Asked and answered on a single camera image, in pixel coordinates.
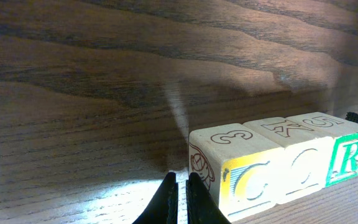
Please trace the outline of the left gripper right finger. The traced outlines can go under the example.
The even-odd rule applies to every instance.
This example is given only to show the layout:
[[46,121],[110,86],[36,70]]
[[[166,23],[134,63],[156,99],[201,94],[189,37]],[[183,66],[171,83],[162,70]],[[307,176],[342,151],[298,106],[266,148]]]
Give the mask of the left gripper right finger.
[[186,181],[188,224],[230,224],[214,203],[201,177],[192,172]]

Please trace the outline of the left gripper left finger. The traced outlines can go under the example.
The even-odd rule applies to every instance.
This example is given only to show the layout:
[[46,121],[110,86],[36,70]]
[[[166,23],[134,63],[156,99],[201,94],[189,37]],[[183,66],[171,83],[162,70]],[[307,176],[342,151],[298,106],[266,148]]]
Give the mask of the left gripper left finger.
[[169,172],[133,224],[177,224],[177,221],[178,183],[176,173]]

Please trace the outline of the green R block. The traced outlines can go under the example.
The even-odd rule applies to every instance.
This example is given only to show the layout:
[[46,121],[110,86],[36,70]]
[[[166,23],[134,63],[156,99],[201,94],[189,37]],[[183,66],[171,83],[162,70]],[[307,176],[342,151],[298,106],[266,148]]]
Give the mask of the green R block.
[[358,176],[358,123],[321,112],[289,116],[288,119],[334,139],[327,187]]

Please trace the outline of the yellow C block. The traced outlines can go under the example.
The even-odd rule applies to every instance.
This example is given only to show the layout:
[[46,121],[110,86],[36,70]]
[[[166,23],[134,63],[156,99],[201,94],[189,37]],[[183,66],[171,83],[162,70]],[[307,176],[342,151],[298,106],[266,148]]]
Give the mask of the yellow C block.
[[189,171],[197,173],[231,222],[277,204],[283,147],[239,123],[189,134]]

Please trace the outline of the yellow O block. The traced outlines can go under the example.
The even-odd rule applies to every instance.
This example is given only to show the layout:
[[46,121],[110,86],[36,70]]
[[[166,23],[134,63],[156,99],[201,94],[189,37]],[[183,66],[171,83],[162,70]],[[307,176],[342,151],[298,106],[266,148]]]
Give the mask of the yellow O block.
[[325,187],[334,145],[331,136],[282,117],[248,121],[243,125],[283,147],[278,155],[282,172],[278,180],[278,204]]

